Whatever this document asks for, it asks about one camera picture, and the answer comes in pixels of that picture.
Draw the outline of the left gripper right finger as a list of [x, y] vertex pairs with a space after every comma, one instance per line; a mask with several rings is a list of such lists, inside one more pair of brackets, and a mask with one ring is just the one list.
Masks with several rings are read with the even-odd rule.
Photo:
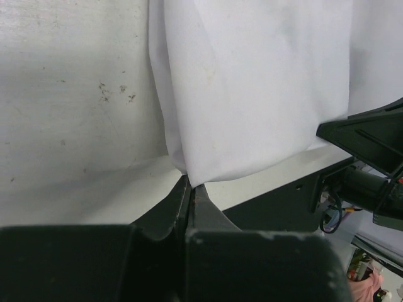
[[186, 301], [305, 301], [315, 240], [287, 232], [242, 231], [195, 188], [185, 235]]

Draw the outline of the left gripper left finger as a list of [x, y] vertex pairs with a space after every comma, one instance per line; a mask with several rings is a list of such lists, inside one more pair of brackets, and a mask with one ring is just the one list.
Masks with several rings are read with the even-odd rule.
[[131, 224], [129, 301], [172, 301], [181, 290], [190, 199], [191, 185], [182, 176], [165, 198]]

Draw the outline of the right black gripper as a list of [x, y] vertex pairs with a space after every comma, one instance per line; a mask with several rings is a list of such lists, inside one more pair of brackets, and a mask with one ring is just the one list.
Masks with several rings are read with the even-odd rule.
[[[319, 125], [317, 137], [386, 176], [402, 175], [402, 99]], [[349, 167], [339, 197], [372, 214], [381, 227], [402, 228], [402, 183]]]

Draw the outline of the white t shirt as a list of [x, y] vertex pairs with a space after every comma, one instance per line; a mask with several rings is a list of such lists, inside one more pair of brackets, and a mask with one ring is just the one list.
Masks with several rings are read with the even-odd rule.
[[151, 1], [149, 56], [174, 166], [230, 181], [402, 97], [402, 2]]

